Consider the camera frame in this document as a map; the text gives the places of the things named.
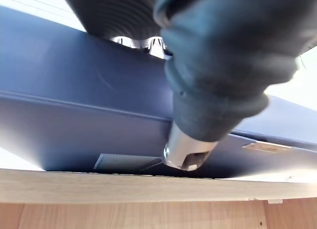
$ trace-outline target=black rubber grip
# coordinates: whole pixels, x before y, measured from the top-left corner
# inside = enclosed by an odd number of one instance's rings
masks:
[[[267,86],[289,81],[316,35],[316,0],[155,0],[173,58],[165,70],[174,119],[189,136],[217,141],[268,104]]]

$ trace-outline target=blue panel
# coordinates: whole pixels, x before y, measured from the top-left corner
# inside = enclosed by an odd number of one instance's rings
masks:
[[[163,60],[7,8],[0,16],[1,147],[58,171],[93,172],[102,153],[161,155],[172,116]],[[197,171],[158,165],[143,174],[221,178],[316,168],[316,117],[274,97],[238,126],[249,138],[227,136]],[[250,137],[312,151],[248,152],[242,146],[255,142]]]

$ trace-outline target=wooden board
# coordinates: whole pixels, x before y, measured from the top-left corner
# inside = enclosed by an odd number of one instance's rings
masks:
[[[18,229],[266,229],[261,201],[25,204],[16,224]]]
[[[317,197],[317,184],[0,169],[0,202],[241,201]]]
[[[24,204],[0,204],[0,228],[18,229]]]
[[[269,229],[317,229],[317,198],[264,203]]]

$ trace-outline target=metal nozzle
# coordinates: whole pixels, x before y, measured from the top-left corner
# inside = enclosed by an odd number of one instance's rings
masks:
[[[164,149],[163,162],[180,170],[194,171],[201,167],[217,143],[217,141],[196,140],[183,133],[173,123],[168,143]]]

